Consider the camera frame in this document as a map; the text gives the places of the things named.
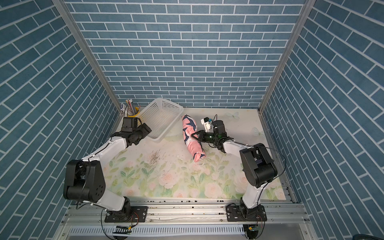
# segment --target brick wall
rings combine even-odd
[[[257,108],[304,0],[70,0],[121,102]]]
[[[265,109],[319,239],[384,237],[383,13],[317,0]]]
[[[117,110],[50,0],[0,1],[0,239],[52,238]]]

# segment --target perforated basket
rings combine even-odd
[[[183,111],[184,108],[177,103],[156,98],[140,111],[137,117],[152,130],[147,138],[154,142],[160,142],[176,120],[180,120]]]

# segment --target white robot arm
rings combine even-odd
[[[64,198],[76,200],[78,203],[91,202],[105,208],[109,212],[107,216],[112,215],[112,222],[125,222],[131,217],[129,199],[106,189],[102,168],[119,152],[132,143],[137,145],[151,132],[145,123],[138,126],[138,120],[124,118],[122,131],[112,134],[110,140],[93,153],[81,160],[71,160],[67,164]],[[260,212],[258,206],[264,187],[277,175],[273,159],[263,144],[248,146],[227,137],[223,121],[213,121],[210,126],[214,128],[213,133],[201,130],[192,137],[200,142],[212,143],[218,150],[241,159],[249,185],[240,200],[239,209],[243,219],[254,220]]]
[[[69,161],[64,181],[65,199],[90,202],[105,208],[113,213],[112,219],[116,222],[131,217],[129,199],[106,189],[102,168],[122,150],[137,145],[151,132],[147,124],[138,125],[138,121],[139,118],[125,117],[121,131],[112,134],[108,142],[80,160]]]

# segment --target floral tablecloth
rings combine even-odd
[[[257,110],[185,108],[183,114],[200,119],[217,114],[227,135],[239,142],[268,146]],[[121,151],[103,166],[109,190],[122,196],[238,199],[249,184],[241,159],[203,143],[207,157],[195,163],[184,145],[177,121],[160,143],[143,139]],[[261,199],[285,200],[279,179],[269,183]]]

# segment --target mounting plate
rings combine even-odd
[[[147,206],[135,206],[131,207],[131,212],[132,212],[132,221],[131,219],[127,219],[126,217],[122,218],[119,215],[116,215],[115,212],[109,212],[110,215],[105,216],[105,222],[132,222],[135,224],[137,222],[137,217],[139,216],[139,222],[145,222],[145,219],[147,217],[147,211],[148,207]]]
[[[266,221],[266,214],[263,205],[259,205],[252,209],[252,215],[247,217],[241,214],[240,208],[238,205],[227,206],[227,221],[228,222],[259,222],[261,217],[262,221]]]

